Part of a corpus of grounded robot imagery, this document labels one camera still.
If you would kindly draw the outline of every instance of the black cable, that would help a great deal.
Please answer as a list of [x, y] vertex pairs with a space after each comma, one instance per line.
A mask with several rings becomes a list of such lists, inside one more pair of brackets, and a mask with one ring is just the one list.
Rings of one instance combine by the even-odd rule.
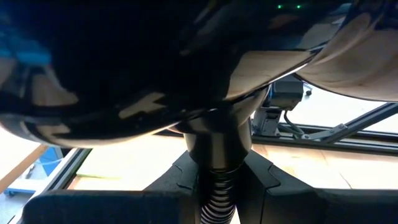
[[301, 128], [299, 128], [297, 125], [295, 125], [293, 122], [290, 121], [290, 119], [287, 117], [287, 112], [288, 112], [287, 110], [284, 112], [285, 112], [284, 119], [290, 127], [286, 127], [286, 126], [279, 124], [278, 128], [284, 129], [288, 133], [293, 134], [296, 138], [301, 138], [301, 136], [303, 136], [305, 134], [305, 132]]

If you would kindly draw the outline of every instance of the black metal bar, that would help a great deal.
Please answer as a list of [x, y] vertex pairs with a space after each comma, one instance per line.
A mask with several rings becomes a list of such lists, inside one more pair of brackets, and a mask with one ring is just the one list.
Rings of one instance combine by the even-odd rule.
[[386, 118], [395, 115], [398, 112], [398, 104], [397, 103], [385, 103], [359, 117], [356, 119], [346, 123], [347, 129], [343, 129], [341, 131], [332, 134], [331, 136], [322, 139], [325, 143], [334, 143], [338, 142], [348, 136], [363, 130], [377, 122], [380, 122]]
[[[157, 135], [183, 137], [182, 134], [171, 131], [162, 131]], [[270, 138], [264, 136], [253, 136], [253, 144], [266, 144], [276, 146], [304, 147], [310, 149], [323, 149], [331, 151], [356, 152], [365, 154], [377, 154], [384, 156], [398, 156], [398, 143], [380, 141], [365, 141], [360, 139], [344, 139], [334, 144], [327, 144], [320, 141], [309, 141], [295, 139], [289, 133], [281, 133], [281, 138]]]
[[[312, 134], [317, 133], [320, 131], [327, 131], [330, 130], [331, 127], [324, 127], [324, 126], [311, 126], [305, 124], [296, 124], [301, 130], [305, 132], [305, 134]], [[380, 131], [358, 131], [357, 133], [353, 134], [349, 137], [350, 139], [363, 139], [363, 140], [370, 140], [370, 141], [383, 141], [383, 142], [397, 142], [398, 133], [387, 133], [387, 132], [380, 132]]]
[[64, 189], [76, 176], [77, 170], [90, 152], [91, 149], [79, 149], [77, 155], [71, 159], [68, 165], [60, 172], [60, 175], [57, 176], [53, 181], [53, 184], [49, 186], [48, 190]]

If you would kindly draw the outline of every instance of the wooden floor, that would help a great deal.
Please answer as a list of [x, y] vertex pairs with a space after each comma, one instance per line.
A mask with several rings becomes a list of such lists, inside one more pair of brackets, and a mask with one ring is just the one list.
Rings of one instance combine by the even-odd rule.
[[47, 149], [37, 142], [8, 133], [0, 127], [0, 193], [7, 189]]
[[[69, 189], [142, 190], [186, 149], [182, 138], [146, 136], [93, 149]], [[318, 188], [398, 189], [398, 157], [253, 145], [290, 175]]]

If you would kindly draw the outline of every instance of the black spring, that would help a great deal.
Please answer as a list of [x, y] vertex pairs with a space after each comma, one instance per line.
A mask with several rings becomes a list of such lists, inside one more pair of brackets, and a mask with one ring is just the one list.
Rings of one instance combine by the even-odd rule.
[[232, 171], [203, 171], [200, 175], [201, 223], [229, 224], [235, 213], [235, 176]]

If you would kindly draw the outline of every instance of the blue object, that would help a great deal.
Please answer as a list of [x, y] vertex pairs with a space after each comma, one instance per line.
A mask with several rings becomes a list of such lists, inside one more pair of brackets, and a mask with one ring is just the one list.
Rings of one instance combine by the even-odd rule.
[[44, 172], [49, 176], [53, 170], [60, 163], [59, 159], [62, 158], [62, 153], [59, 147], [49, 147], [43, 155], [40, 157], [39, 161], [43, 165]]
[[[54, 169], [60, 163], [60, 159], [62, 159], [62, 152], [59, 147], [49, 147], [40, 157], [39, 161], [42, 164], [44, 172], [47, 176], [49, 176]], [[7, 196], [13, 196], [15, 193], [26, 193], [26, 194], [34, 194], [36, 189], [32, 189], [32, 187], [25, 188], [17, 188], [17, 187], [9, 187], [4, 191], [4, 194]]]
[[37, 41], [18, 36], [0, 37], [0, 57], [16, 57], [18, 61], [28, 65], [48, 65], [51, 63], [51, 55]]

